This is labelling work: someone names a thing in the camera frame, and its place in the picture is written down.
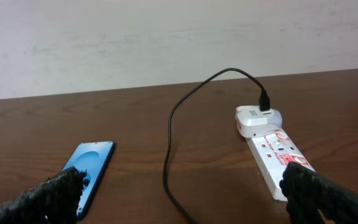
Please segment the black plug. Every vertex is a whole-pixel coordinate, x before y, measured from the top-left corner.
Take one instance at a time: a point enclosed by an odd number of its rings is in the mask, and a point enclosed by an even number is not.
[[[270,98],[267,95],[266,90],[262,90],[259,97],[259,110],[267,111],[270,110]]]

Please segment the wood grain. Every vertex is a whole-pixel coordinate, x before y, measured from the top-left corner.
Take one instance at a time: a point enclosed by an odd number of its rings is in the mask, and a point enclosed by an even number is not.
[[[259,80],[317,172],[358,192],[358,69]],[[0,204],[59,172],[79,143],[113,140],[82,223],[184,223],[162,166],[169,112],[195,86],[0,100]],[[175,113],[169,183],[199,223],[289,223],[235,126],[235,108],[258,96],[248,79],[216,81]]]

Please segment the power strip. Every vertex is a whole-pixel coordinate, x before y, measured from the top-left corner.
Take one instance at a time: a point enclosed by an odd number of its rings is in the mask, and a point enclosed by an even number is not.
[[[272,134],[246,140],[275,200],[287,201],[281,191],[280,181],[289,162],[297,162],[314,171],[282,128]]]

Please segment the smartphone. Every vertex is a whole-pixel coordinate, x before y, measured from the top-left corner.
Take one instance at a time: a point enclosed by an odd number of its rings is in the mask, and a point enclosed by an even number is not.
[[[113,141],[81,143],[63,167],[62,170],[74,166],[79,171],[86,171],[85,179],[89,180],[88,186],[84,185],[78,203],[77,220],[82,220],[85,217],[114,148]]]

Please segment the white wall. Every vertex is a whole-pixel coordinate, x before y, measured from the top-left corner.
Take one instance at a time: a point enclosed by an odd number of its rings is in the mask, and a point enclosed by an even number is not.
[[[358,68],[358,0],[0,0],[0,98],[195,82],[226,67]]]

